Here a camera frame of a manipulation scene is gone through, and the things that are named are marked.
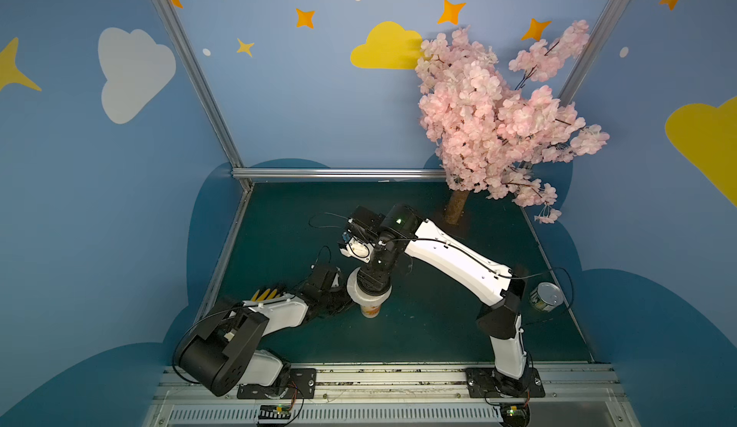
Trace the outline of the round white leak-proof paper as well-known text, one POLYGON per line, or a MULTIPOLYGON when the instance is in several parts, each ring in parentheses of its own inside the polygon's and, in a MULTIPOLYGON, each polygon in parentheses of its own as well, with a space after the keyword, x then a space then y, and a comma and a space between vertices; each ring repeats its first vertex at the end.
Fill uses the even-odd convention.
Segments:
POLYGON ((362 307, 380 307, 391 296, 392 287, 383 294, 369 293, 362 289, 358 284, 358 273, 360 269, 355 269, 347 279, 347 292, 351 299, 362 307))

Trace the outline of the printed paper milk tea cup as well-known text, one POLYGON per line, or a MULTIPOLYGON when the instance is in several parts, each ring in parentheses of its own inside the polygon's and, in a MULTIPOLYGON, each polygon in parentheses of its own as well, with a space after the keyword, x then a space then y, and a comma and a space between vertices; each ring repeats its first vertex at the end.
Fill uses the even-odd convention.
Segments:
POLYGON ((361 304, 360 310, 362 315, 367 319, 376 318, 381 310, 380 304, 361 304))

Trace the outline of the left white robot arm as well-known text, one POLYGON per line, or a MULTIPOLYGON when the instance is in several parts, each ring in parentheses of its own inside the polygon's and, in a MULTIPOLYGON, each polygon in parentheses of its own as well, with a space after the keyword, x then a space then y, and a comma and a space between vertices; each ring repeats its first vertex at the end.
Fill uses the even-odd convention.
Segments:
POLYGON ((291 364, 261 349, 266 336, 338 315, 351 299, 341 270, 317 264, 297 289, 276 286, 251 300, 224 296, 178 342, 172 369, 183 381, 215 396, 238 388, 247 398, 284 398, 297 390, 291 364))

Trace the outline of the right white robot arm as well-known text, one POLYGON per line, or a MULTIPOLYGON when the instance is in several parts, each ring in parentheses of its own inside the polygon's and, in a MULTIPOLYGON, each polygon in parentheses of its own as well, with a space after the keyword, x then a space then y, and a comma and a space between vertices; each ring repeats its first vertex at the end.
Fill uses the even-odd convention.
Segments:
POLYGON ((513 269, 474 252, 404 204, 387 215, 357 207, 347 220, 340 250, 362 262, 349 276, 347 292, 367 318, 376 316, 389 298, 392 273, 403 254, 466 287, 482 304, 477 325, 491 340, 493 375, 511 385, 530 384, 532 365, 519 312, 526 281, 513 269))

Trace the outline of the left green circuit board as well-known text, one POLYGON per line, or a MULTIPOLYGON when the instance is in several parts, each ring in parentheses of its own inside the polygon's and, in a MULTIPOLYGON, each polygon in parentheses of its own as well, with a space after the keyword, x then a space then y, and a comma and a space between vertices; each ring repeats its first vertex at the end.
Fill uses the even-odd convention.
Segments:
POLYGON ((289 424, 297 412, 286 404, 262 404, 257 407, 257 426, 282 426, 289 424))

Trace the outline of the green circuit board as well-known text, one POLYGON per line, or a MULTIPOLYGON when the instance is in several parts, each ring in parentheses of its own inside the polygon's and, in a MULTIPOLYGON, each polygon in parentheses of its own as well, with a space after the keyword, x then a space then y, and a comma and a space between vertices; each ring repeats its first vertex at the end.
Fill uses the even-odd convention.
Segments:
POLYGON ((282 426, 289 424, 297 412, 286 404, 262 404, 257 407, 257 426, 282 426))
POLYGON ((504 404, 499 407, 502 427, 528 427, 531 419, 527 405, 504 404))

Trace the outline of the silver tin can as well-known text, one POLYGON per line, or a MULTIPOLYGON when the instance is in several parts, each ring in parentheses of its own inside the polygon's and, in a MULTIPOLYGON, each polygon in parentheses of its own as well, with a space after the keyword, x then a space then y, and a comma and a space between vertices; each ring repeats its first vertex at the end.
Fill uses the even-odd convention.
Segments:
POLYGON ((562 289, 552 282, 541 282, 530 294, 530 303, 539 312, 551 312, 565 302, 562 289))

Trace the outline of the pink cherry blossom tree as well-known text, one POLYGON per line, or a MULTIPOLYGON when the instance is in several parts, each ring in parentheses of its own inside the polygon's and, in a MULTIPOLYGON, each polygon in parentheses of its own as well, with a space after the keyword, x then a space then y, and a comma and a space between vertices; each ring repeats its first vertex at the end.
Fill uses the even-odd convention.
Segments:
POLYGON ((447 225, 458 225, 468 197, 482 192, 539 208, 538 223, 558 221, 558 191, 535 177, 533 166, 597 154, 610 139, 548 85, 570 58, 581 56, 588 41, 585 20, 552 42, 537 38, 509 63, 522 75, 515 86, 498 70, 493 49, 470 41, 466 29, 421 43, 420 125, 437 146, 452 192, 443 215, 447 225))

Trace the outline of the right green circuit board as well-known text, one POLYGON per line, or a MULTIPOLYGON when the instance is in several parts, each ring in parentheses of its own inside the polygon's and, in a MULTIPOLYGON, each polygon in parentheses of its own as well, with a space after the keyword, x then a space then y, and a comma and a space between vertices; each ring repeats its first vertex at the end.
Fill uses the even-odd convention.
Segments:
POLYGON ((502 427, 528 427, 531 419, 527 405, 504 404, 499 407, 502 427))

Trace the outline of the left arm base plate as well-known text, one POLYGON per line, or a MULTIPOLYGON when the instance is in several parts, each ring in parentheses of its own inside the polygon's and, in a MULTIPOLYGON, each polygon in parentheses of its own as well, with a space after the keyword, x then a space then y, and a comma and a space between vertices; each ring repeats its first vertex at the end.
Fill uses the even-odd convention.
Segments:
POLYGON ((284 369, 270 386, 240 385, 237 398, 247 400, 313 399, 316 383, 316 369, 291 367, 289 371, 284 369))

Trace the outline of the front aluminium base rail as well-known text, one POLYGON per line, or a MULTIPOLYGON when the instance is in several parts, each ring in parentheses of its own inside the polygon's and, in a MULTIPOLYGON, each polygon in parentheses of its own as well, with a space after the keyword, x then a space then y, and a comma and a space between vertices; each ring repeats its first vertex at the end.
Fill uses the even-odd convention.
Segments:
POLYGON ((535 365, 544 398, 471 398, 472 363, 301 364, 316 369, 313 399, 238 399, 238 389, 216 397, 165 371, 146 426, 257 426, 262 404, 286 404, 297 412, 282 426, 501 426, 499 407, 530 407, 529 426, 636 426, 635 410, 609 365, 535 365))

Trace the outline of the left side table rail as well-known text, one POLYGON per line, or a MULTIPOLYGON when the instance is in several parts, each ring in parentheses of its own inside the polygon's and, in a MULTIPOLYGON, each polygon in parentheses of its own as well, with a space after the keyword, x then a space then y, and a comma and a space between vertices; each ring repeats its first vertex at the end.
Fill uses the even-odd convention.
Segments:
POLYGON ((228 269, 228 264, 230 263, 230 258, 235 247, 235 242, 251 199, 251 194, 253 194, 253 189, 247 189, 243 193, 239 202, 230 230, 228 231, 228 236, 226 237, 225 244, 221 250, 213 275, 210 279, 209 285, 207 286, 207 290, 205 291, 205 296, 203 297, 203 302, 198 310, 195 321, 203 319, 218 300, 226 270, 228 269))

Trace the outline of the horizontal aluminium frame rail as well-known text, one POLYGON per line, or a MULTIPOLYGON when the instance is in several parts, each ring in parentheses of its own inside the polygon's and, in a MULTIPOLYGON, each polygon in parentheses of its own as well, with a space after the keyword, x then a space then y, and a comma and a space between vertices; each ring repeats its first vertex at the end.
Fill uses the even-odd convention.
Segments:
POLYGON ((445 180, 443 169, 296 169, 296 168, 233 168, 235 179, 264 181, 405 181, 445 180))

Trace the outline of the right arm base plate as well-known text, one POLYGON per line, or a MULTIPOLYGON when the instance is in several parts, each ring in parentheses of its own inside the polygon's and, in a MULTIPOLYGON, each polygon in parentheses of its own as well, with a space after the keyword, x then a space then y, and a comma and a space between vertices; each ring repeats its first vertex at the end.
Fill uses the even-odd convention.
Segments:
POLYGON ((466 386, 471 398, 544 398, 539 372, 527 367, 520 379, 506 376, 495 367, 467 367, 466 386))

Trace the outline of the right aluminium frame post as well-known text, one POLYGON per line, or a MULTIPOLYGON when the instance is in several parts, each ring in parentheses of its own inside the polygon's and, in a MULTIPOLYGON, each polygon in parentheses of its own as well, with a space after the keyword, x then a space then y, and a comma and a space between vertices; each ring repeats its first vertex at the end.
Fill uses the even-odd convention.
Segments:
POLYGON ((619 19, 631 0, 608 0, 591 32, 587 46, 574 64, 571 73, 560 91, 562 104, 570 104, 583 85, 602 48, 615 29, 619 19))

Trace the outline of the aluminium frame post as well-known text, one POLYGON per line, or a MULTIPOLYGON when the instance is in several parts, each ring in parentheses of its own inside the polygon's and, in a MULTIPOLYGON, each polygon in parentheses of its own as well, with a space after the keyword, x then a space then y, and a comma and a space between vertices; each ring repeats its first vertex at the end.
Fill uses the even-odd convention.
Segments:
POLYGON ((172 40, 174 47, 182 61, 182 65, 190 79, 198 99, 209 119, 209 123, 223 149, 231 170, 243 167, 243 161, 237 150, 230 130, 226 125, 222 112, 207 84, 203 70, 197 61, 190 41, 178 18, 176 7, 171 0, 152 0, 162 23, 172 40))
POLYGON ((608 0, 591 32, 587 46, 574 64, 571 73, 560 91, 562 104, 570 104, 583 85, 602 48, 615 29, 619 19, 631 0, 608 0))

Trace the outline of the left aluminium frame post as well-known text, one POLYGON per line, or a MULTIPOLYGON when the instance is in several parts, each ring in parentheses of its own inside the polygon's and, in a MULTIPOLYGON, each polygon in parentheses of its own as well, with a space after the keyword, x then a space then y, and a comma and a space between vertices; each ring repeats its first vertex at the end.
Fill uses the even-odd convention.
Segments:
POLYGON ((230 130, 226 125, 222 112, 207 84, 203 70, 197 61, 190 41, 178 18, 176 7, 171 0, 152 0, 162 23, 172 40, 174 47, 182 61, 182 65, 190 79, 198 99, 209 119, 209 123, 223 149, 231 170, 243 167, 243 161, 237 150, 230 130))

